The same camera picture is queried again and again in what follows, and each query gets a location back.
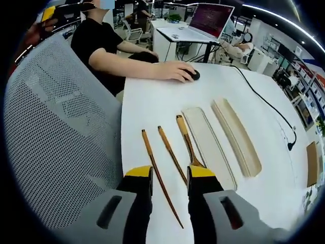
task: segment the white tray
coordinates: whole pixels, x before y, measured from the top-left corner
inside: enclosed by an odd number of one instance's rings
[[[213,101],[212,110],[234,150],[243,175],[245,177],[257,176],[262,170],[261,162],[244,126],[229,102],[226,99]]]
[[[237,183],[220,143],[201,108],[182,110],[204,164],[215,173],[224,190],[236,190]]]

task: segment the laptop screen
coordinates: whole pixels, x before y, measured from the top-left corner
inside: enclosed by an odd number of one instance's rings
[[[198,4],[189,26],[219,38],[234,7],[217,4]]]

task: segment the gray chair back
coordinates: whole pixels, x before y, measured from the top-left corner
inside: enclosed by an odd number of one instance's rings
[[[4,110],[17,183],[47,228],[70,225],[85,205],[118,186],[121,104],[60,34],[12,74]]]

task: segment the hand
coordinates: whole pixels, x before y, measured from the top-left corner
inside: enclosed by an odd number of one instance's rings
[[[196,72],[191,65],[185,62],[172,61],[172,62],[159,63],[154,65],[155,65],[155,71],[154,71],[155,79],[158,80],[175,79],[183,83],[186,83],[187,81],[194,81],[192,77],[184,70],[188,70],[193,74],[195,74]]]

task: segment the chopstick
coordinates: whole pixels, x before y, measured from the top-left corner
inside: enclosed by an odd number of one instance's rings
[[[178,215],[177,215],[177,213],[176,213],[176,210],[175,210],[175,208],[174,208],[174,206],[173,206],[173,204],[172,204],[172,201],[171,201],[171,199],[170,199],[169,196],[168,196],[168,193],[167,193],[166,187],[165,187],[165,185],[164,185],[164,183],[163,183],[163,180],[162,180],[162,178],[161,178],[161,175],[160,175],[160,173],[159,173],[159,171],[158,171],[158,168],[157,168],[156,162],[155,162],[154,157],[153,157],[153,154],[152,154],[151,146],[150,146],[150,144],[149,144],[149,140],[148,140],[148,137],[147,137],[147,133],[146,133],[145,130],[142,130],[142,137],[143,137],[143,140],[144,140],[144,144],[146,145],[146,148],[147,148],[147,151],[148,151],[148,155],[149,155],[149,158],[150,158],[150,160],[151,160],[151,163],[152,163],[153,169],[154,169],[154,171],[156,172],[156,175],[157,175],[157,178],[158,178],[159,184],[160,184],[160,186],[161,186],[161,188],[162,188],[162,191],[164,192],[164,195],[165,195],[165,197],[166,197],[166,199],[167,199],[167,201],[168,201],[168,204],[169,204],[169,206],[171,207],[171,209],[172,209],[172,211],[173,211],[173,214],[175,215],[175,217],[176,217],[178,223],[180,224],[180,226],[182,227],[182,229],[184,229],[184,227],[183,227],[183,225],[182,225],[182,223],[181,223],[181,221],[180,221],[180,219],[179,219],[179,217],[178,217]]]
[[[164,130],[162,129],[161,126],[158,126],[158,131],[159,131],[159,134],[160,134],[160,136],[161,136],[161,138],[162,138],[162,141],[163,141],[164,144],[165,144],[165,147],[166,147],[167,151],[168,151],[169,154],[172,156],[172,159],[173,159],[173,161],[174,161],[174,164],[175,164],[175,166],[176,166],[178,172],[180,173],[180,175],[181,175],[181,177],[182,177],[182,179],[183,179],[185,185],[187,185],[187,180],[186,180],[186,177],[185,177],[185,175],[184,175],[184,173],[183,173],[183,170],[182,170],[181,167],[179,166],[178,161],[177,161],[177,159],[176,159],[176,157],[175,157],[175,155],[174,155],[174,152],[173,152],[173,150],[172,150],[172,148],[171,148],[171,146],[170,146],[170,144],[169,144],[169,142],[168,142],[168,140],[167,140],[167,137],[166,137],[166,135],[165,135],[165,133],[164,133]]]

